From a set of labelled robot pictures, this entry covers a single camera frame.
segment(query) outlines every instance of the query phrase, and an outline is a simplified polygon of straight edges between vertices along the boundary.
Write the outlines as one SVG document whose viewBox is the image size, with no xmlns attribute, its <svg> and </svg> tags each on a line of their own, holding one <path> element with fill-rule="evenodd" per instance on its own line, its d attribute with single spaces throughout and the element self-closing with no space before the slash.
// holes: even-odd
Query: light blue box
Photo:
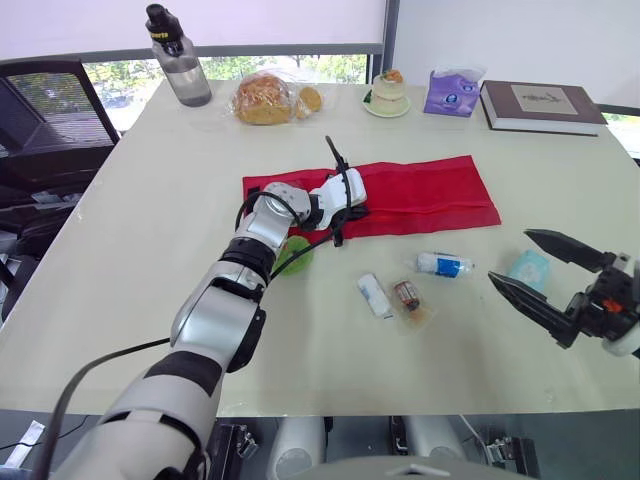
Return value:
<svg viewBox="0 0 640 480">
<path fill-rule="evenodd" d="M 542 292 L 549 276 L 549 260 L 533 250 L 527 250 L 518 257 L 507 275 Z"/>
</svg>

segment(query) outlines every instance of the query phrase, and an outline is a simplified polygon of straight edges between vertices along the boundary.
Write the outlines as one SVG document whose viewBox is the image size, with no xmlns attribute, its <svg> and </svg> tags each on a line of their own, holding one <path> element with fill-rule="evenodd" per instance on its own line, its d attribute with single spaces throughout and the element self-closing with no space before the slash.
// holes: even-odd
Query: tissue box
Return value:
<svg viewBox="0 0 640 480">
<path fill-rule="evenodd" d="M 470 117 L 480 96 L 478 81 L 484 71 L 475 69 L 434 70 L 424 113 Z"/>
</svg>

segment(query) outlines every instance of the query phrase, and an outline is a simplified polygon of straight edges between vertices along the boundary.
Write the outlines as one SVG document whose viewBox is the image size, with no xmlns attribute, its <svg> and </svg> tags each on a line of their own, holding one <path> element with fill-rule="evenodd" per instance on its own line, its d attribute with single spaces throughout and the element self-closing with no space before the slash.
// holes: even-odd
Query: water bottle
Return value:
<svg viewBox="0 0 640 480">
<path fill-rule="evenodd" d="M 471 273 L 475 265 L 468 258 L 439 252 L 422 252 L 415 260 L 416 272 L 456 278 Z"/>
<path fill-rule="evenodd" d="M 146 27 L 151 34 L 152 51 L 158 59 L 178 100 L 189 107 L 199 107 L 211 100 L 209 82 L 180 22 L 162 5 L 147 7 Z"/>
</svg>

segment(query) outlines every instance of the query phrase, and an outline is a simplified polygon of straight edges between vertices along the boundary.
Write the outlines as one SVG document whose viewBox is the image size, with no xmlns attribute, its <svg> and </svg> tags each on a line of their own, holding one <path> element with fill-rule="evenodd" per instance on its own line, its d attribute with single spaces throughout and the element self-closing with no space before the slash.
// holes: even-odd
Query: purple tissue box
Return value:
<svg viewBox="0 0 640 480">
<path fill-rule="evenodd" d="M 434 77 L 431 72 L 424 113 L 470 117 L 478 96 L 480 87 L 477 82 L 470 82 L 459 74 Z"/>
</svg>

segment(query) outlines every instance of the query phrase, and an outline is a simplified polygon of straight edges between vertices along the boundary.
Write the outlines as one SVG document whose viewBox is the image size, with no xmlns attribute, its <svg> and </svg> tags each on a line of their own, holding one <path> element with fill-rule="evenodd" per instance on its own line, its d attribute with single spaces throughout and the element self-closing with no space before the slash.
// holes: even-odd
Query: book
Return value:
<svg viewBox="0 0 640 480">
<path fill-rule="evenodd" d="M 492 130 L 597 136 L 607 123 L 582 87 L 485 80 L 480 99 Z"/>
</svg>

